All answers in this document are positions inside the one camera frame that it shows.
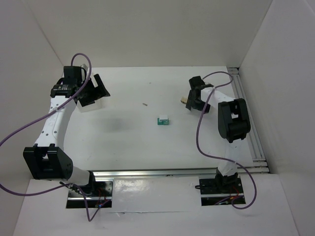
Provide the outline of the white perforated box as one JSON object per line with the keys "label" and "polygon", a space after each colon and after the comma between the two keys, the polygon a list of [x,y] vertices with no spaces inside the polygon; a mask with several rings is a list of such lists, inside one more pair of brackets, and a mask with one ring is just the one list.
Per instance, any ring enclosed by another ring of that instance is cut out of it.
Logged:
{"label": "white perforated box", "polygon": [[86,113],[86,112],[90,112],[90,111],[95,111],[98,109],[102,108],[102,100],[96,100],[94,103],[87,105],[87,106],[82,106],[81,103],[78,101],[77,102],[77,108],[79,110],[79,112],[81,113]]}

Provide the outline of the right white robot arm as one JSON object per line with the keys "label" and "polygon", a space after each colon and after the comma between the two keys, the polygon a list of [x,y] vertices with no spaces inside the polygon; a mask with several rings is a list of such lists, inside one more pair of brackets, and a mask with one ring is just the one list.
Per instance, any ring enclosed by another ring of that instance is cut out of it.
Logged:
{"label": "right white robot arm", "polygon": [[200,76],[189,79],[190,91],[186,100],[188,110],[205,111],[213,107],[218,113],[218,131],[227,141],[225,161],[222,160],[216,170],[216,186],[218,189],[228,188],[237,181],[237,165],[239,147],[251,130],[246,101],[242,98],[230,97],[212,84],[206,84]]}

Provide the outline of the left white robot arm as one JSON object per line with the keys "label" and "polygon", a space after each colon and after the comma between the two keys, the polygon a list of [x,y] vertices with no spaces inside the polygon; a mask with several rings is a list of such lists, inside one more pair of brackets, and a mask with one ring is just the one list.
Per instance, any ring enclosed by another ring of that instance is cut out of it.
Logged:
{"label": "left white robot arm", "polygon": [[46,119],[34,145],[24,149],[23,157],[34,179],[74,183],[73,191],[83,191],[91,196],[101,185],[96,183],[91,171],[74,166],[63,150],[64,138],[75,108],[79,108],[81,112],[99,109],[99,100],[109,97],[110,93],[99,74],[93,74],[83,90],[63,108],[60,107],[84,84],[87,72],[88,67],[85,64],[63,68],[63,77],[50,92],[49,111],[53,114]]}

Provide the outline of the light green G block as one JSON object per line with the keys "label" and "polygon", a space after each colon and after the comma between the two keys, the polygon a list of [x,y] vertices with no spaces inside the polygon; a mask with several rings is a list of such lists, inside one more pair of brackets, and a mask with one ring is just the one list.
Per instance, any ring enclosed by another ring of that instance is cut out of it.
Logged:
{"label": "light green G block", "polygon": [[163,125],[169,125],[169,122],[170,122],[170,120],[166,119],[166,120],[163,121]]}

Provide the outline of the beige wood block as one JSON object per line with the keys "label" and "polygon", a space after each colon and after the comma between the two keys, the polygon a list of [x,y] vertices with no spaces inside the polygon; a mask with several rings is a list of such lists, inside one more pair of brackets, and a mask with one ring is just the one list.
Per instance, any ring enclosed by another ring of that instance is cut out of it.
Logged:
{"label": "beige wood block", "polygon": [[181,103],[187,104],[188,99],[186,97],[181,98]]}

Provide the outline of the dark green H block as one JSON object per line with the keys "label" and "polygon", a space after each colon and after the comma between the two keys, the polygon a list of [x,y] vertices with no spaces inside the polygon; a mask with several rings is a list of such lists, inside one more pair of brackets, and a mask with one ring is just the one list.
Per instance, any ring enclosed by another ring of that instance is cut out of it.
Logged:
{"label": "dark green H block", "polygon": [[159,118],[157,119],[157,125],[164,125],[164,121],[160,120]]}

